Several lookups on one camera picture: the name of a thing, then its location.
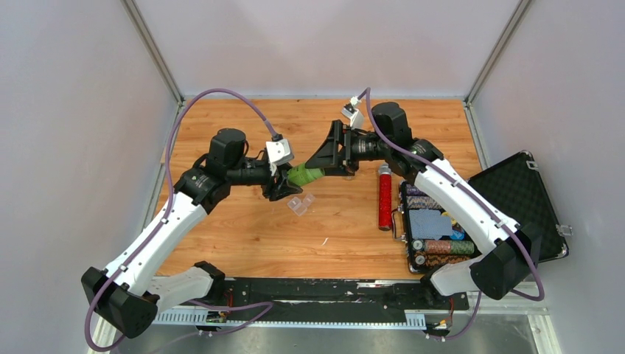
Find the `green pill bottle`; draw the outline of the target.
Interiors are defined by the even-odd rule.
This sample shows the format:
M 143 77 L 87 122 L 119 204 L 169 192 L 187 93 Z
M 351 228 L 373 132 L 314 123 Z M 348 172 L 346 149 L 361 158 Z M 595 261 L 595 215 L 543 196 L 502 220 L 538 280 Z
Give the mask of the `green pill bottle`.
M 298 187 L 310 184 L 325 176 L 325 172 L 321 168 L 306 168 L 305 164 L 292 167 L 287 172 L 287 179 L 291 184 Z

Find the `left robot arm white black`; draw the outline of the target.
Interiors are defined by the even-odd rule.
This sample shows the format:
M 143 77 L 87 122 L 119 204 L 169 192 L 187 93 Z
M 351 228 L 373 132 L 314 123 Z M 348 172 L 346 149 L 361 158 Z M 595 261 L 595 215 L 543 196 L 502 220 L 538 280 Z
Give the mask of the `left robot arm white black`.
M 287 180 L 293 151 L 282 136 L 266 142 L 255 159 L 246 155 L 245 134 L 224 128 L 209 150 L 170 187 L 167 202 L 148 227 L 104 269 L 88 268 L 81 284 L 91 313 L 115 327 L 122 337 L 141 335 L 158 314 L 189 299 L 209 305 L 226 295 L 224 274 L 202 261 L 175 276 L 153 277 L 184 236 L 230 195 L 233 186 L 258 185 L 270 201 L 301 192 Z

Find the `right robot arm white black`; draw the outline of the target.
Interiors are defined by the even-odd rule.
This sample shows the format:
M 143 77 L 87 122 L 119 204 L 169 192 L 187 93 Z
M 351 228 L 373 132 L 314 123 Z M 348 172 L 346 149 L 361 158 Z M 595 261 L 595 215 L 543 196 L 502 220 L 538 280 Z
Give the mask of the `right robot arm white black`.
M 427 306 L 439 308 L 450 295 L 468 291 L 480 291 L 495 300 L 508 293 L 521 295 L 516 287 L 529 275 L 537 275 L 541 228 L 516 221 L 475 191 L 438 148 L 413 136 L 407 114 L 398 103 L 376 104 L 369 116 L 373 131 L 333 121 L 306 168 L 322 169 L 328 176 L 352 176 L 361 161 L 383 160 L 468 232 L 480 256 L 428 273 L 420 289 Z

